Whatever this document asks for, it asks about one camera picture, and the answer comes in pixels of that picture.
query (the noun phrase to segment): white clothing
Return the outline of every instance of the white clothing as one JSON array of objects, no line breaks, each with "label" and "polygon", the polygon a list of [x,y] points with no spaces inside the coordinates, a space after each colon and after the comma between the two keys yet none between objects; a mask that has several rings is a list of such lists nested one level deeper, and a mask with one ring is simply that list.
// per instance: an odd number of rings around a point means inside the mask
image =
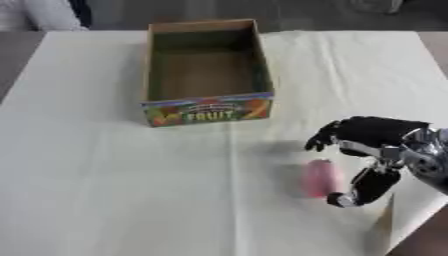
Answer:
[{"label": "white clothing", "polygon": [[85,30],[67,0],[0,0],[0,31]]}]

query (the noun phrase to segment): cardboard box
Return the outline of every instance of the cardboard box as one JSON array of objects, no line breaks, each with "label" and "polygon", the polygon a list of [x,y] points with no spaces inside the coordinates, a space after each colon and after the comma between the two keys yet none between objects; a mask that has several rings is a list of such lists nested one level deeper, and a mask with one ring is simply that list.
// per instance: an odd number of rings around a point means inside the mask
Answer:
[{"label": "cardboard box", "polygon": [[273,86],[254,20],[150,25],[142,107],[153,127],[266,118]]}]

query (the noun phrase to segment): black glove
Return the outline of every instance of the black glove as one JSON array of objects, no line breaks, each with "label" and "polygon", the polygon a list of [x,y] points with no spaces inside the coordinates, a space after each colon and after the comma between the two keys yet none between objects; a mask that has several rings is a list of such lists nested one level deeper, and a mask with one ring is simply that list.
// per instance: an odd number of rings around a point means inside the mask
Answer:
[{"label": "black glove", "polygon": [[[325,146],[333,144],[332,137],[337,140],[358,142],[373,148],[381,148],[383,145],[399,146],[404,135],[428,126],[429,123],[424,122],[355,116],[327,124],[308,140],[305,149],[315,149],[320,152]],[[367,156],[353,150],[341,149],[341,152],[351,156]]]},{"label": "black glove", "polygon": [[[400,146],[403,136],[415,129],[428,128],[428,126],[429,124],[424,122],[356,116],[327,124],[306,143],[305,149],[315,149],[320,152],[325,146],[333,144],[333,138],[361,143],[372,148],[381,148],[385,145]],[[340,151],[350,156],[368,156],[354,150],[341,148]],[[384,172],[375,168],[365,168],[352,180],[352,189],[349,194],[331,193],[327,197],[327,202],[331,205],[347,207],[347,205],[341,205],[338,199],[349,195],[352,206],[372,203],[400,180],[399,168],[401,167],[391,167]]]},{"label": "black glove", "polygon": [[[370,168],[363,169],[351,181],[352,192],[356,192],[353,194],[354,205],[352,206],[362,206],[375,202],[395,185],[400,178],[400,173],[393,169],[386,169],[384,173],[376,172]],[[338,198],[343,195],[343,193],[330,193],[327,197],[327,203],[344,207],[338,201]]]}]

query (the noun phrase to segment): silver metal part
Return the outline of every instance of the silver metal part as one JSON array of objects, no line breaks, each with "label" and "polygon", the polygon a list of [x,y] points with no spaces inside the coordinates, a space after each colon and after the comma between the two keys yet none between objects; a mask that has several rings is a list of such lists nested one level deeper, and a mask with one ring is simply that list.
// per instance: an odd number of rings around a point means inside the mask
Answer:
[{"label": "silver metal part", "polygon": [[420,129],[403,138],[402,159],[419,177],[448,178],[448,130]]},{"label": "silver metal part", "polygon": [[348,207],[355,207],[357,206],[356,200],[357,200],[357,193],[356,191],[351,191],[349,193],[343,194],[342,196],[338,197],[337,201],[338,204],[343,208]]},{"label": "silver metal part", "polygon": [[366,146],[364,144],[354,142],[354,141],[348,141],[348,140],[340,140],[338,141],[339,147],[342,149],[349,149],[353,151],[358,151],[365,153],[367,155],[380,158],[381,157],[381,149],[378,148],[372,148],[369,146]]}]

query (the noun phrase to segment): gray floor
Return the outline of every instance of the gray floor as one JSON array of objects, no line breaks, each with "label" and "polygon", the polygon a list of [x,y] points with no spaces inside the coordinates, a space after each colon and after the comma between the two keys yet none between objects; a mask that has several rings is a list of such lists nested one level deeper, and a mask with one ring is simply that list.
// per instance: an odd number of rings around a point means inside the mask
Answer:
[{"label": "gray floor", "polygon": [[448,30],[448,1],[410,0],[396,15],[354,10],[349,0],[88,0],[95,29],[141,30],[149,23],[255,18],[282,30]]}]

